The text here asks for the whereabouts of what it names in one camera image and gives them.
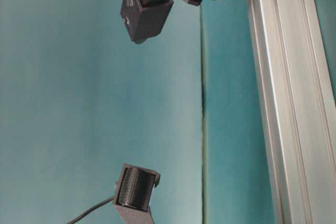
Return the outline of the black ridged gripper finger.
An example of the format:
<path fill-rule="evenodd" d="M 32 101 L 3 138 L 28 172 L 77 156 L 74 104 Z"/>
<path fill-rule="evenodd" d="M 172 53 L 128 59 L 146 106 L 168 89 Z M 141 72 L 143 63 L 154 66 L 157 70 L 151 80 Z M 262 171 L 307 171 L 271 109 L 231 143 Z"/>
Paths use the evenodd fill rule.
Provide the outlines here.
<path fill-rule="evenodd" d="M 158 172 L 123 164 L 119 180 L 115 183 L 112 205 L 124 223 L 154 223 L 150 200 L 159 182 Z"/>

